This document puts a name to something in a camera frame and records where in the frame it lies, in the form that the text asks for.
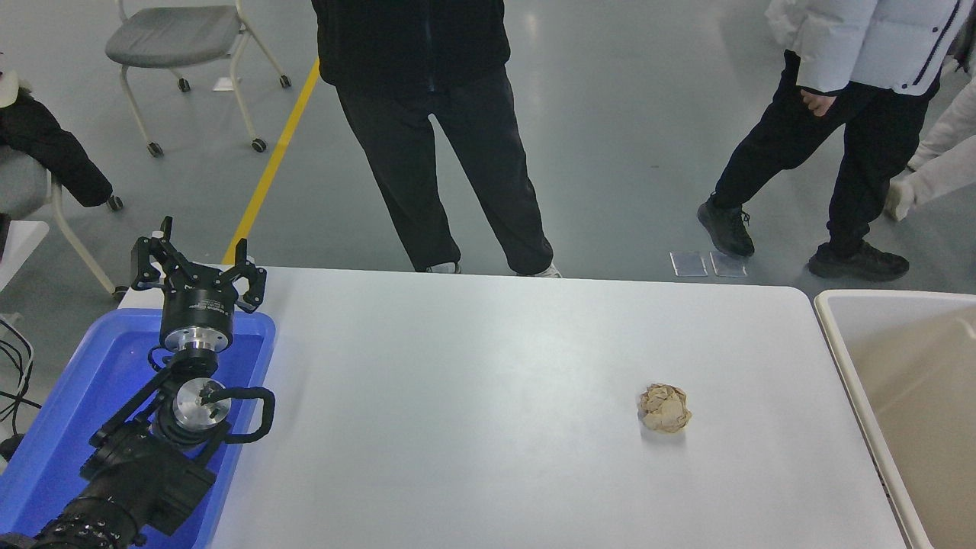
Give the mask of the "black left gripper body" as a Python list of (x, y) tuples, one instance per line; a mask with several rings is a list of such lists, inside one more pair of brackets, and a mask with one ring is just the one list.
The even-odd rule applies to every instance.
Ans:
[(223, 272), (209, 265), (164, 267), (164, 307), (160, 339), (170, 340), (182, 330), (206, 328), (233, 339), (235, 291), (231, 286), (216, 286)]

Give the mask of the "person's hand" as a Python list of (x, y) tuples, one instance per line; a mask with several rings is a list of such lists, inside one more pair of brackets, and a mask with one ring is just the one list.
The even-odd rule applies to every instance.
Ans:
[(826, 117), (827, 112), (830, 111), (836, 101), (836, 95), (825, 95), (805, 88), (801, 88), (799, 94), (801, 94), (801, 103), (804, 107), (810, 114), (818, 118)]

